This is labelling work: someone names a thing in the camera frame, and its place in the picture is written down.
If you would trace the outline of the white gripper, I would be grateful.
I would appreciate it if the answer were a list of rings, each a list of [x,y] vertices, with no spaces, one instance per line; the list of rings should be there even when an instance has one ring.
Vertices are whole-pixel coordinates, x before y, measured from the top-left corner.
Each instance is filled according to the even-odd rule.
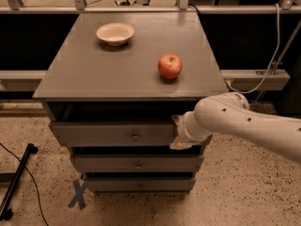
[[[196,120],[193,112],[183,115],[172,115],[171,119],[177,125],[178,136],[169,145],[171,150],[186,150],[197,145],[213,133],[203,128]]]

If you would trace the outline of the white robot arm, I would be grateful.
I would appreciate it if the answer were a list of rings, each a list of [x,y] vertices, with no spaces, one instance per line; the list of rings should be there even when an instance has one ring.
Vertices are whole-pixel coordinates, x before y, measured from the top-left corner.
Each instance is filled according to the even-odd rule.
[[[191,148],[220,133],[301,163],[301,120],[250,111],[246,97],[238,92],[203,98],[193,111],[176,117],[175,123],[177,136],[170,144],[172,150]]]

